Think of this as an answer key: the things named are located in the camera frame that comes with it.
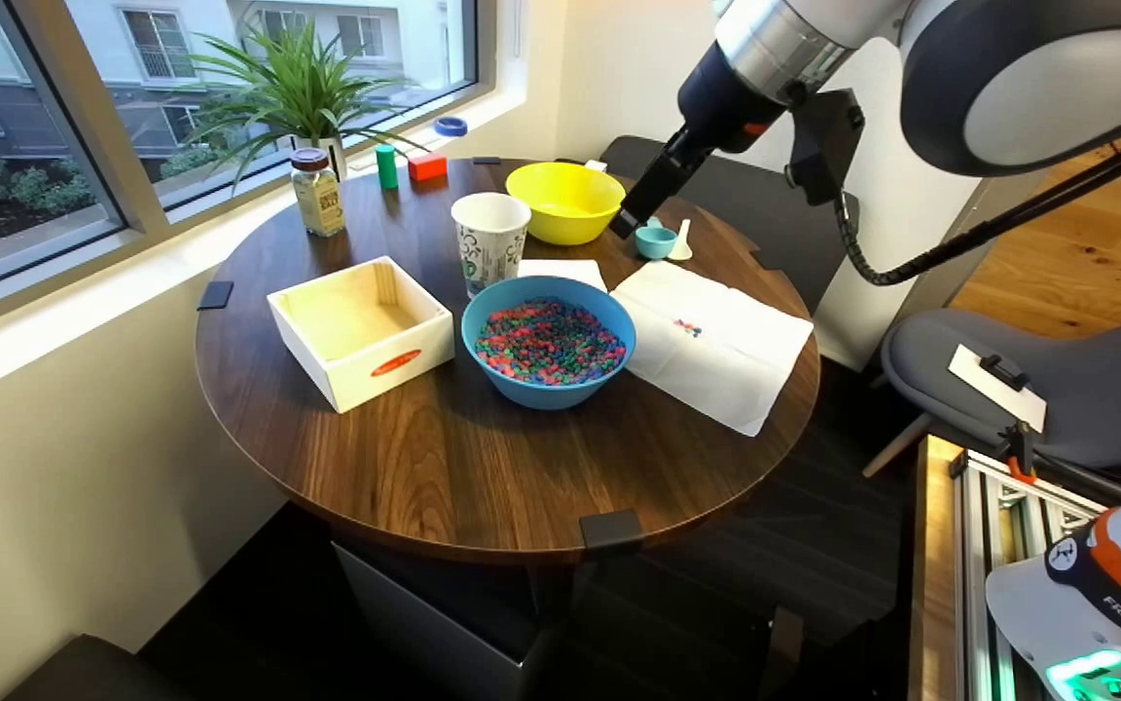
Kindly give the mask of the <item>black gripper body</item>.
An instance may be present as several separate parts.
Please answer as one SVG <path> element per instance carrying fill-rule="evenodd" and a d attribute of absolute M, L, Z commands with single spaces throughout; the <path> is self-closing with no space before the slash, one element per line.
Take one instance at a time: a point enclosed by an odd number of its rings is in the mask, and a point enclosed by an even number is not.
<path fill-rule="evenodd" d="M 676 196 L 714 151 L 746 151 L 785 107 L 753 89 L 720 48 L 709 48 L 676 89 L 683 130 L 627 193 L 613 230 L 632 239 Z"/>

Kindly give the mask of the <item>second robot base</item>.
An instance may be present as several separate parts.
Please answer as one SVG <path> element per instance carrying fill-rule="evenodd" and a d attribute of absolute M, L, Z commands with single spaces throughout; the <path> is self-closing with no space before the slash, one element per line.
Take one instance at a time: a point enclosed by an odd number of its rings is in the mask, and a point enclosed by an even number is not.
<path fill-rule="evenodd" d="M 1050 701 L 1121 701 L 1121 507 L 993 568 L 986 609 Z"/>

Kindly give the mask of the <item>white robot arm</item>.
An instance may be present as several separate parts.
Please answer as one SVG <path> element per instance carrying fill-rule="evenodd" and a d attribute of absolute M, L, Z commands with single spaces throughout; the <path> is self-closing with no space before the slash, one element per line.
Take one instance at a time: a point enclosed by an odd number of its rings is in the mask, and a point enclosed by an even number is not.
<path fill-rule="evenodd" d="M 613 230 L 636 234 L 714 151 L 746 151 L 782 112 L 789 172 L 834 203 L 858 119 L 827 84 L 877 37 L 902 55 L 898 130 L 932 168 L 1015 176 L 1121 137 L 1121 0 L 728 0 L 676 89 L 683 130 Z"/>

